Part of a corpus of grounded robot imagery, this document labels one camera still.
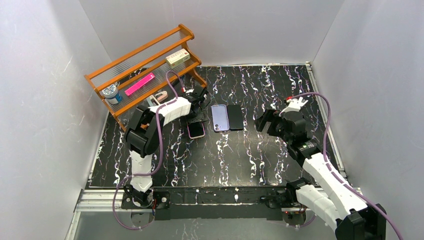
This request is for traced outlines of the phone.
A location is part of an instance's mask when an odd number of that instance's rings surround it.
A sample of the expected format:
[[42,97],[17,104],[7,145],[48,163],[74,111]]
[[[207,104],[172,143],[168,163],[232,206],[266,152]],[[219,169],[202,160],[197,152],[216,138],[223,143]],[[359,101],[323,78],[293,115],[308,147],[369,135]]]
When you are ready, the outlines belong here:
[[191,140],[203,138],[206,135],[204,124],[201,121],[188,123],[187,130]]

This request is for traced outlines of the lavender phone case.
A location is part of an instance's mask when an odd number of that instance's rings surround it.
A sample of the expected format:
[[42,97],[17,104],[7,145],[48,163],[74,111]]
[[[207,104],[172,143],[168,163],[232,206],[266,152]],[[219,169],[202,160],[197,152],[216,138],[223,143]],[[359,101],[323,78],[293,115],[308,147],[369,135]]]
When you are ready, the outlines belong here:
[[224,104],[212,105],[212,124],[215,132],[226,132],[230,130],[227,107]]

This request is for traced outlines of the black smartphone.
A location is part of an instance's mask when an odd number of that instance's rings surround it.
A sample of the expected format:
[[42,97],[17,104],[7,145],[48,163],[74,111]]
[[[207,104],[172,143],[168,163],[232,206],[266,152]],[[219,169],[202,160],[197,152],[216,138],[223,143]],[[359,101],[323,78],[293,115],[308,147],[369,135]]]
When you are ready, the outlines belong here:
[[237,104],[230,104],[226,106],[226,109],[229,122],[229,129],[232,131],[243,130],[244,119],[241,106]]

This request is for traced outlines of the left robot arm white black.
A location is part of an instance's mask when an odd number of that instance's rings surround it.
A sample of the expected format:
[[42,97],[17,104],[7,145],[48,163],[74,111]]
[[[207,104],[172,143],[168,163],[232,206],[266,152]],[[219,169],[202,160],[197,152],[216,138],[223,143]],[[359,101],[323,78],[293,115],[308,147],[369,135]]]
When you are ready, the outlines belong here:
[[206,87],[195,86],[160,105],[136,108],[124,134],[131,157],[129,184],[135,190],[146,193],[153,185],[152,175],[163,162],[163,128],[181,117],[196,117],[208,93]]

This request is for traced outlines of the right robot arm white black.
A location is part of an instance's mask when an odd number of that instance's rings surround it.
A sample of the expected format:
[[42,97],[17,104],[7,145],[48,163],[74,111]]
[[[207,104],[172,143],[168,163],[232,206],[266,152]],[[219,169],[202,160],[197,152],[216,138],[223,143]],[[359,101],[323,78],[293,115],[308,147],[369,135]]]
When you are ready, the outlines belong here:
[[286,184],[285,199],[310,208],[334,231],[338,240],[384,240],[386,238],[385,210],[380,204],[373,207],[325,160],[319,143],[308,136],[306,120],[301,112],[279,112],[267,109],[254,121],[261,132],[270,123],[267,133],[280,137],[287,151],[308,172],[324,193],[305,178]]

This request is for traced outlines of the pink white stapler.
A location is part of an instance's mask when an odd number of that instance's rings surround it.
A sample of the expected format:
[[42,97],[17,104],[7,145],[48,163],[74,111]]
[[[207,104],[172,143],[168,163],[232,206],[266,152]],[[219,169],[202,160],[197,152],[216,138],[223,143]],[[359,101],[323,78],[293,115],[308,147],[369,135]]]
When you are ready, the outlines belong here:
[[162,103],[168,98],[168,92],[167,91],[161,91],[154,95],[154,97],[157,99],[158,102]]

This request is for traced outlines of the white cardboard box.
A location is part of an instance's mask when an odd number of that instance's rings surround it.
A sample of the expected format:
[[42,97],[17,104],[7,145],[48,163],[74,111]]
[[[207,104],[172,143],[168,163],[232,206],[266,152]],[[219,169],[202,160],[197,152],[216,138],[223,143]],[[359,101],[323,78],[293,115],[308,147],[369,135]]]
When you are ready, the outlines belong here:
[[189,60],[190,58],[191,55],[189,54],[189,52],[186,49],[182,48],[172,53],[171,55],[168,55],[165,60],[171,67],[171,69],[174,69]]

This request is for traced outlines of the teal white stapler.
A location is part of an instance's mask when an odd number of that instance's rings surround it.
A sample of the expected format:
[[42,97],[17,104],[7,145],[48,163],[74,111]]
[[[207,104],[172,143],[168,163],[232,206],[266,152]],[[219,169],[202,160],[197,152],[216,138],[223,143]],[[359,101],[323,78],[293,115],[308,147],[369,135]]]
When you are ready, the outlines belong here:
[[161,104],[154,95],[150,95],[147,98],[147,103],[150,107],[159,106]]

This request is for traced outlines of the pink flat box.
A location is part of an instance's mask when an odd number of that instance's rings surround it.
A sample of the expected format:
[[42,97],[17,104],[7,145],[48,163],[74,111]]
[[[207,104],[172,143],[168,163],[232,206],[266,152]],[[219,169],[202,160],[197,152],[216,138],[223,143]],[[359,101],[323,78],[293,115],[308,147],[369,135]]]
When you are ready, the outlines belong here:
[[129,97],[132,94],[134,94],[137,90],[145,86],[147,83],[149,83],[151,80],[153,80],[154,78],[155,78],[155,75],[151,72],[148,75],[142,77],[138,82],[133,84],[127,90],[125,90],[124,93]]

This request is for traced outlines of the orange wooden shelf rack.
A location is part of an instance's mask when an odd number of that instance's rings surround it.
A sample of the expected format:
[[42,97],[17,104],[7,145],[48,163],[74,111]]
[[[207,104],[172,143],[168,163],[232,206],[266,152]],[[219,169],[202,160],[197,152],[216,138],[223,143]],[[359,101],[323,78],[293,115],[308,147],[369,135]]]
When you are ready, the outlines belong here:
[[[174,29],[85,75],[87,82],[100,97],[122,130],[125,130],[127,126],[122,121],[122,115],[133,110],[147,97],[167,85],[166,72],[171,70],[171,66],[167,63],[166,57],[176,51],[185,49],[190,58],[173,68],[173,71],[177,72],[179,76],[190,75],[202,87],[208,85],[196,71],[196,67],[202,64],[201,60],[188,46],[188,41],[194,39],[194,37],[194,33],[188,27],[179,24]],[[127,89],[150,73],[154,74],[153,80],[130,96],[125,94]],[[104,89],[113,84],[117,85],[117,90],[123,97],[123,100],[117,104],[109,103],[102,93]]]

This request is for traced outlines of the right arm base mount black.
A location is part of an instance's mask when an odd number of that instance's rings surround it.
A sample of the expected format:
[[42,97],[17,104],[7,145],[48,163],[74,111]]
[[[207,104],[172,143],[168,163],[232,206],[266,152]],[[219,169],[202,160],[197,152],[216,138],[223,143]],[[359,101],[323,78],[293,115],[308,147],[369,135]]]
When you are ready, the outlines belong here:
[[298,212],[305,212],[307,207],[298,201],[296,190],[301,187],[311,185],[311,181],[304,177],[298,180],[288,182],[284,190],[273,190],[260,197],[260,201],[270,209],[299,207]]

